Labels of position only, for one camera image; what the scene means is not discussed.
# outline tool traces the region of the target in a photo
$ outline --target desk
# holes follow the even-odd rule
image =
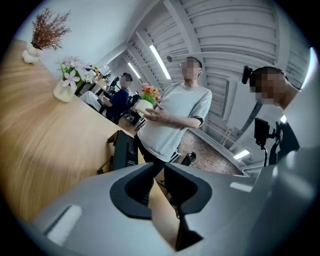
[[[1,64],[0,188],[13,213],[29,221],[96,175],[114,151],[107,139],[120,128],[76,96],[70,103],[56,99],[58,81],[41,62],[25,64],[25,48],[26,42],[13,41]],[[156,182],[149,207],[163,237],[175,237],[179,220]]]

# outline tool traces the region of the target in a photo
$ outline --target potted plant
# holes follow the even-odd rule
[[[63,101],[70,102],[77,87],[82,83],[91,83],[95,75],[95,66],[91,67],[76,57],[67,57],[59,63],[59,70],[62,72],[62,79],[53,90],[53,95]]]
[[[66,14],[54,15],[54,12],[45,8],[37,14],[32,22],[33,34],[31,44],[28,44],[22,53],[22,58],[27,64],[35,64],[44,49],[62,49],[61,37],[71,32],[66,27],[66,22],[70,17],[70,11]]]
[[[135,110],[143,114],[150,114],[146,109],[153,109],[154,104],[160,99],[160,90],[156,87],[150,86],[147,83],[142,84],[142,96],[138,104],[135,106]]]

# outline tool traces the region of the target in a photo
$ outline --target black pants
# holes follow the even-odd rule
[[[138,135],[134,136],[134,139],[138,142],[138,147],[140,149],[141,154],[143,155],[143,159],[146,163],[153,163],[153,177],[156,177],[158,173],[165,167],[166,162],[160,160],[153,154],[151,154],[145,147],[142,145]]]

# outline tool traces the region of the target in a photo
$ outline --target seated person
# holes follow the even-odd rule
[[[104,106],[108,108],[105,117],[111,119],[120,115],[126,108],[129,98],[128,87],[133,81],[132,76],[129,73],[123,73],[120,79],[121,89],[116,92],[116,94],[108,100],[107,98],[101,98]],[[85,103],[93,106],[97,111],[100,110],[101,105],[98,102],[98,96],[95,95],[92,91],[86,91],[80,99]]]

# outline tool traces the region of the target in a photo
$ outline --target fluorescent light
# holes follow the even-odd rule
[[[244,151],[242,151],[239,154],[235,155],[233,158],[238,160],[238,159],[243,158],[243,157],[245,157],[245,156],[247,156],[249,154],[250,154],[250,152],[245,149]]]
[[[134,69],[134,67],[131,65],[131,63],[128,63],[129,67],[133,70],[135,75],[140,79],[140,75],[137,73],[137,71]]]
[[[162,68],[165,77],[166,77],[167,79],[170,79],[170,80],[171,80],[171,77],[170,77],[170,75],[169,75],[169,72],[168,72],[168,70],[166,69],[164,62],[163,62],[162,59],[160,58],[159,53],[157,52],[156,48],[155,48],[153,45],[151,45],[151,46],[150,46],[150,49],[151,49],[151,51],[153,52],[156,60],[159,62],[160,67]]]
[[[281,121],[282,123],[285,123],[285,122],[287,121],[286,116],[285,116],[285,115],[283,115],[283,116],[281,117],[280,121]]]
[[[308,68],[308,72],[306,73],[304,82],[300,88],[300,90],[308,83],[308,81],[310,80],[310,77],[312,76],[312,74],[314,73],[316,66],[317,66],[317,55],[315,50],[311,47],[310,48],[310,63],[309,63],[309,68]]]

